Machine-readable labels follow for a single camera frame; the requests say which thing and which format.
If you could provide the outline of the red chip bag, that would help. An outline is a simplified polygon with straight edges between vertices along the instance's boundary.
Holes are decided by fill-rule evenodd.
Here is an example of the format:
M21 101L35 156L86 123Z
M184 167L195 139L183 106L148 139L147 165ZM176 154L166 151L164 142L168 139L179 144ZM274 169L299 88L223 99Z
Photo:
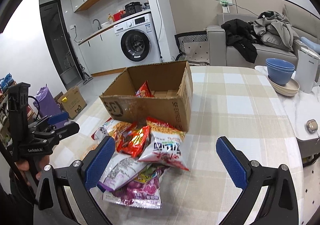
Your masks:
M151 89L149 88L148 81L145 81L136 92L136 97L139 98L153 98Z

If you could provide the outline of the grey sofa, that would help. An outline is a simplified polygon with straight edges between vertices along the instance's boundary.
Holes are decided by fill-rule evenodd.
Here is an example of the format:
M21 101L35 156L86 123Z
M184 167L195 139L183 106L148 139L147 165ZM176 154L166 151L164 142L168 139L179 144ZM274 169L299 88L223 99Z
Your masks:
M303 36L312 42L319 42L319 18L293 4L284 4L282 12L287 16L298 36ZM286 51L274 47L265 46L262 43L253 44L257 50L257 58L254 63L247 62L233 46L227 46L225 30L221 24L233 19L245 22L253 21L255 16L249 14L220 14L218 25L207 27L209 59L211 66L232 66L254 68L265 64L267 58L282 59L296 65L298 61L298 49L302 45L298 41L294 43L294 51Z

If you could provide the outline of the black patterned chair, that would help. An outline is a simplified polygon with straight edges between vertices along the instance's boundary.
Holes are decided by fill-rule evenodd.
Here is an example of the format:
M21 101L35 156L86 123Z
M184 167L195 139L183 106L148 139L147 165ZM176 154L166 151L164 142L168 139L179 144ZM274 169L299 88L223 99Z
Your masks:
M175 61L188 61L191 66L209 66L209 42L206 31L191 31L175 35L178 55Z

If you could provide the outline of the white electric kettle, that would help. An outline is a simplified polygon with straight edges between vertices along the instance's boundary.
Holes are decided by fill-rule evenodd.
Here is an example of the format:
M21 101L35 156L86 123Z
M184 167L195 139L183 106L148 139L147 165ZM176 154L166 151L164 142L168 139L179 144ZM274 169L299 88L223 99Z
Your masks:
M314 51L301 47L298 50L298 63L295 73L295 81L300 85L300 90L310 94L312 89L319 86L319 79L316 81L319 66L319 55Z

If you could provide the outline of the white kitchen cabinet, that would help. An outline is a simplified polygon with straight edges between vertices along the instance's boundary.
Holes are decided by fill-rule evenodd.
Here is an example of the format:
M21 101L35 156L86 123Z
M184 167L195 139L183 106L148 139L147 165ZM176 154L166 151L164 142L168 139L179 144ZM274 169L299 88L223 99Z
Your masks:
M90 74L125 68L119 40L112 28L85 41L80 50Z

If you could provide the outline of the SF Express cardboard box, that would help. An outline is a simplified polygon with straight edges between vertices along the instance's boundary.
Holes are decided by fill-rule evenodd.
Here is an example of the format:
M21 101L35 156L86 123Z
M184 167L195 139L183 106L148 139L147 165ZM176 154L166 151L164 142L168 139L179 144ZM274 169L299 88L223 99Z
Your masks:
M136 97L145 81L153 98ZM99 98L115 120L132 123L153 117L186 132L193 98L190 65L175 61L126 68Z

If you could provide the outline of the yellow noodle snack bag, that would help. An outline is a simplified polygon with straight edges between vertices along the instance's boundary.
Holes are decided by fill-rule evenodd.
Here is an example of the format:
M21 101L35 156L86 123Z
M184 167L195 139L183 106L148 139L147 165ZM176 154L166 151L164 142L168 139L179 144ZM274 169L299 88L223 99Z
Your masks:
M185 132L176 129L167 122L152 117L147 117L146 124L150 127L150 131L167 133L170 135L179 135L180 139L184 140Z

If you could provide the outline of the purple grape gummy bag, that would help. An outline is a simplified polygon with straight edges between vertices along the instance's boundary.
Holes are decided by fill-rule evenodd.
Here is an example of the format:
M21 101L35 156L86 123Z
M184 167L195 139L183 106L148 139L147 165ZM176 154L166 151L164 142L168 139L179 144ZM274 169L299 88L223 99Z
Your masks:
M160 184L168 166L153 163L114 192L103 192L103 201L143 209L161 209Z

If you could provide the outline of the blue bowls stack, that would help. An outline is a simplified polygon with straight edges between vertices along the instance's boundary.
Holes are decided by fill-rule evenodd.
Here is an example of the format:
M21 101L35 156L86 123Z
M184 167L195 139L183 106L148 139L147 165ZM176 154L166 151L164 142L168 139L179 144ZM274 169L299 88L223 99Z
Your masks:
M265 60L267 66L268 77L274 83L284 86L286 85L295 71L295 65L291 62L268 58Z

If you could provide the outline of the white red noodle snack bag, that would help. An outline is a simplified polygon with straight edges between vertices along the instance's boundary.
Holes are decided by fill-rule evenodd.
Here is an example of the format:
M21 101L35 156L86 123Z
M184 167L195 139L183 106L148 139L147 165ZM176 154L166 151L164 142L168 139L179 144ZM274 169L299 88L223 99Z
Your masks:
M165 129L164 131L151 130L150 134L151 142L139 157L139 162L160 163L189 171L183 142L184 132Z

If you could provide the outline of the beige bowl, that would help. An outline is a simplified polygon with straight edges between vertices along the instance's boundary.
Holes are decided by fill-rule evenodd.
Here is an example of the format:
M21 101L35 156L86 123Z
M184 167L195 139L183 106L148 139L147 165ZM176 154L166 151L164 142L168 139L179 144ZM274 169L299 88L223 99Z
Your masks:
M295 96L300 89L300 85L294 79L290 79L289 82L283 86L276 84L269 77L267 77L267 79L270 82L271 86L274 88L274 90L283 96Z

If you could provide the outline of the wall power strip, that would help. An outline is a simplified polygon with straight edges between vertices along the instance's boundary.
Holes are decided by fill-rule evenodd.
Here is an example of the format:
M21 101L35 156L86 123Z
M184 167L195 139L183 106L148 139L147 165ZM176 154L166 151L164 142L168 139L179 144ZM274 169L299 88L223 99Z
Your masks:
M220 4L221 4L221 7L222 7L222 12L224 14L230 13L230 6L233 5L232 0L220 0Z

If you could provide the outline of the yellow biscuit packet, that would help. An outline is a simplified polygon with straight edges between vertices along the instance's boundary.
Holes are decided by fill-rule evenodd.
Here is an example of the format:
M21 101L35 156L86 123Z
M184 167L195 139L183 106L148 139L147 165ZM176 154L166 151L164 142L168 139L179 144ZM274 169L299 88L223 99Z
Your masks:
M130 126L131 123L109 118L91 135L91 138L93 140L100 140L105 136L111 136L116 140L117 136Z

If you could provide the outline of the black jacket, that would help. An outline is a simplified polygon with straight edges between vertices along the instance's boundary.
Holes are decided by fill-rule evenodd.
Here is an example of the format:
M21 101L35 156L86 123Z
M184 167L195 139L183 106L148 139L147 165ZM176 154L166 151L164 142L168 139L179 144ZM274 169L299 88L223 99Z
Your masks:
M236 18L223 23L221 28L225 31L227 46L234 47L247 62L254 63L258 53L250 24Z

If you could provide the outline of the white purple snack bag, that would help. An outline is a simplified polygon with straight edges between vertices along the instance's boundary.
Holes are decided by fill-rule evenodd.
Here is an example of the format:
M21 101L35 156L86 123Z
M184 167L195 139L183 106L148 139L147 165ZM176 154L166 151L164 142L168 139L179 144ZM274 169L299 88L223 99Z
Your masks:
M148 166L149 163L139 162L130 155L116 152L108 162L97 187L102 192L114 192L132 181Z

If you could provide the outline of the grey jacket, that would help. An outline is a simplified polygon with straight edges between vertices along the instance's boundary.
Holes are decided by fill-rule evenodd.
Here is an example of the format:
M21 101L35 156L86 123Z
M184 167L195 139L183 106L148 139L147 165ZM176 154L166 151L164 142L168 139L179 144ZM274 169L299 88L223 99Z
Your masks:
M263 12L252 26L265 46L293 52L294 40L299 39L288 18L276 11Z

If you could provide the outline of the white washing machine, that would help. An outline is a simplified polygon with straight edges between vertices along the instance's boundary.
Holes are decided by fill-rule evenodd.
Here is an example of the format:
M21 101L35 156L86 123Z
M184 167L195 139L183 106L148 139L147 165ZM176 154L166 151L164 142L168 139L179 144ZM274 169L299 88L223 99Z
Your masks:
M125 66L162 61L158 38L150 12L127 19L113 27Z

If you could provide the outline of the small cardboard box on floor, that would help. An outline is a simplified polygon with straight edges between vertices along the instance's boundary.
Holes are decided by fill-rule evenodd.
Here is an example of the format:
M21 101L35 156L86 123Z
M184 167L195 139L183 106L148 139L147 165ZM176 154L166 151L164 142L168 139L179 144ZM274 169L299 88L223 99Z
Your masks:
M71 119L77 117L87 106L78 86L69 89L57 100L57 102L62 106L64 111L69 114Z

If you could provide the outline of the red container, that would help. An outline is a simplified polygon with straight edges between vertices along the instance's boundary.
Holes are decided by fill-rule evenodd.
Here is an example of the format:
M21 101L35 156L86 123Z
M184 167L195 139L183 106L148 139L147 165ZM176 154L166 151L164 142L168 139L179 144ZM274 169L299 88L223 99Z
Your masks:
M125 14L125 10L120 10L119 12L115 13L113 15L113 21L116 22L118 20L121 20L122 19L122 16Z

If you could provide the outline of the black rice cooker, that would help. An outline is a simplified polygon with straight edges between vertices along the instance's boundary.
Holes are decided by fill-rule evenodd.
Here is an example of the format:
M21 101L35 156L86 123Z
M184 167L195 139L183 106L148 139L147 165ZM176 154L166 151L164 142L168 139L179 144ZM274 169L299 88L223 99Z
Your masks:
M142 4L140 2L131 2L125 5L125 14L132 15L142 11Z

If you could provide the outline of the red orange snack packet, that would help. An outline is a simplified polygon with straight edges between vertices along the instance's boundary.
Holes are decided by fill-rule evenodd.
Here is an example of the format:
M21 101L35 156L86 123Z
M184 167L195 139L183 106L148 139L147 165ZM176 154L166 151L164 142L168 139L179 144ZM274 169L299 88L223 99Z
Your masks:
M116 150L118 153L130 155L133 158L139 157L149 139L150 127L148 125L138 128L136 122L127 127L117 141Z

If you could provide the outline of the small round metal object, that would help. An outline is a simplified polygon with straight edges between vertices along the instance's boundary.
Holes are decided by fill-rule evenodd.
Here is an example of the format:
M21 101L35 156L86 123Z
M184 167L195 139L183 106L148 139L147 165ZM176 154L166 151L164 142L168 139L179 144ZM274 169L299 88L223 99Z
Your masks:
M309 133L315 133L318 131L318 124L316 120L310 119L306 122L306 128Z

